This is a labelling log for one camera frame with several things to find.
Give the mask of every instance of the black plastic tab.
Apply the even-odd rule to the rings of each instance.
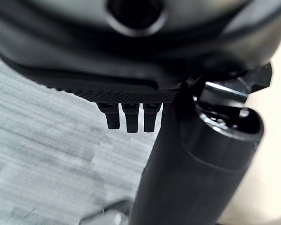
[[[137,133],[140,104],[122,104],[128,133]]]
[[[120,128],[120,116],[118,112],[118,104],[97,103],[101,112],[106,116],[108,129]]]
[[[161,107],[160,103],[144,104],[144,130],[145,132],[154,132],[155,120]]]

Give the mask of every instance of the gray carpet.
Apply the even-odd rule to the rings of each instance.
[[[0,225],[75,225],[133,198],[157,135],[143,132],[142,115],[137,134],[126,133],[123,114],[121,129],[108,130],[94,103],[0,61]]]

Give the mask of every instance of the black lever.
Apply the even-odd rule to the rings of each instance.
[[[118,112],[118,104],[97,103],[101,112],[106,116],[108,129],[120,128],[120,116]]]
[[[128,133],[137,133],[140,104],[122,104]]]

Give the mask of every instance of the floor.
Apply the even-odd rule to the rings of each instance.
[[[124,122],[108,130],[95,104],[0,61],[0,225],[75,225],[134,197],[157,133],[128,135]]]
[[[272,87],[248,103],[263,115],[266,136],[223,215],[227,225],[281,225],[281,47],[273,61]],[[95,104],[0,61],[0,225],[76,225],[106,203],[133,198],[157,135],[142,124],[140,117],[140,132],[128,135],[121,115],[121,129],[108,130]]]

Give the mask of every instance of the black cylinder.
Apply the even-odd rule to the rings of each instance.
[[[253,110],[237,126],[220,125],[178,98],[143,172],[130,225],[215,225],[263,136]]]

